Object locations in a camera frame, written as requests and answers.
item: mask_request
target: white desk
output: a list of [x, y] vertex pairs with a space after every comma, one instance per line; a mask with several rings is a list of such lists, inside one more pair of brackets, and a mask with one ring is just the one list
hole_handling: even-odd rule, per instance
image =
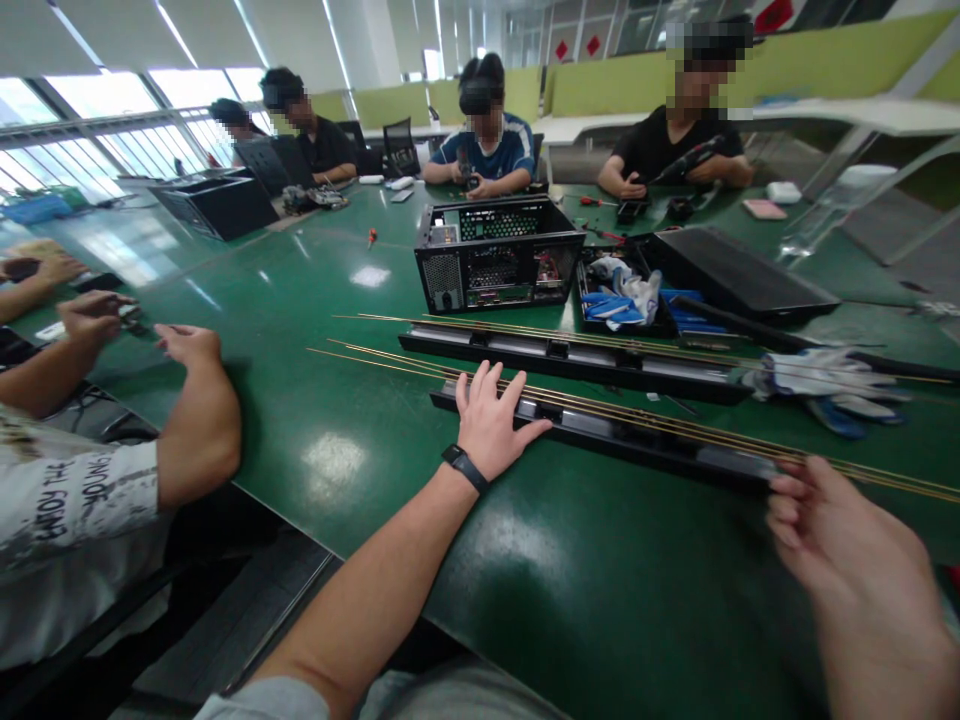
[[[550, 147], [573, 145], [584, 132], [609, 127], [628, 127], [650, 113], [588, 115], [555, 118], [548, 115], [533, 124], [534, 133], [543, 133], [543, 157], [547, 180], [553, 182]], [[735, 108], [731, 120], [839, 120], [855, 128], [894, 137], [953, 135], [960, 133], [960, 105], [930, 100], [903, 100], [878, 95], [854, 100], [811, 98], [793, 103], [757, 108]]]

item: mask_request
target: black smartwatch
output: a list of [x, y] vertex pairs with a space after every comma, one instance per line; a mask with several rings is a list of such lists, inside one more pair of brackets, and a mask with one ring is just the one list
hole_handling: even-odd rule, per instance
[[444, 450], [440, 457], [454, 470], [459, 470], [463, 473], [463, 476], [470, 481], [470, 484], [473, 485], [481, 495], [490, 489], [489, 481], [483, 476], [483, 473], [477, 470], [477, 466], [470, 460], [467, 452], [456, 443], [453, 443]]

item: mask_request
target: black chair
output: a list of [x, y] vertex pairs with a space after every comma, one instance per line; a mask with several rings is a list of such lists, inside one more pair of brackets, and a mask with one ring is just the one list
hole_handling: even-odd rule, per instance
[[350, 141], [354, 144], [357, 150], [366, 150], [367, 143], [363, 140], [363, 128], [360, 127], [360, 123], [356, 120], [344, 120], [343, 122], [337, 123], [340, 126], [340, 129], [346, 134]]
[[533, 136], [533, 181], [540, 179], [540, 148], [543, 147], [543, 133], [535, 133]]
[[345, 120], [337, 123], [344, 134], [350, 138], [357, 150], [357, 174], [359, 175], [382, 175], [383, 157], [376, 150], [367, 147], [363, 139], [363, 129], [356, 120]]
[[390, 177], [419, 175], [420, 161], [410, 133], [410, 118], [383, 128], [383, 150]]

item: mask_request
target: hand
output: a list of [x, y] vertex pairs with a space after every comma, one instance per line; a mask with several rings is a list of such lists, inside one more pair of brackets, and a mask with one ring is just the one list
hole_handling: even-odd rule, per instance
[[620, 191], [621, 200], [639, 200], [647, 196], [646, 185], [635, 185], [634, 180], [640, 177], [640, 173], [632, 172], [627, 178], [627, 184]]
[[484, 360], [474, 373], [467, 392], [467, 375], [457, 379], [457, 410], [460, 411], [462, 447], [488, 482], [510, 467], [524, 448], [553, 427], [549, 420], [535, 420], [514, 432], [513, 413], [520, 401], [520, 393], [527, 381], [525, 372], [517, 373], [503, 396], [497, 399], [497, 384], [503, 363], [490, 368]]
[[53, 287], [70, 282], [89, 270], [90, 268], [79, 260], [74, 260], [64, 253], [58, 253], [42, 260], [34, 277]]
[[878, 628], [936, 624], [939, 594], [916, 534], [823, 458], [782, 467], [789, 474], [770, 482], [767, 524], [784, 565], [814, 605], [850, 610]]
[[473, 173], [471, 177], [477, 178], [480, 184], [467, 193], [467, 200], [483, 200], [488, 197], [496, 197], [500, 194], [493, 180], [487, 180], [480, 173]]
[[167, 357], [182, 365], [214, 360], [220, 362], [220, 336], [213, 330], [193, 325], [154, 325], [160, 342], [157, 347], [166, 350]]
[[723, 180], [730, 171], [731, 162], [728, 157], [714, 155], [688, 172], [687, 181], [694, 185], [707, 185], [715, 180]]
[[67, 335], [73, 340], [105, 344], [120, 334], [120, 308], [136, 300], [105, 290], [91, 290], [57, 305]]

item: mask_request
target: plastic bottle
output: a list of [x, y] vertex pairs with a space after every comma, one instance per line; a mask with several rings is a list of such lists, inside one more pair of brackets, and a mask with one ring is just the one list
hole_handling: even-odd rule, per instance
[[813, 207], [787, 226], [780, 243], [780, 259], [813, 255], [830, 231], [863, 207], [873, 190], [896, 171], [889, 165], [851, 165], [844, 170]]

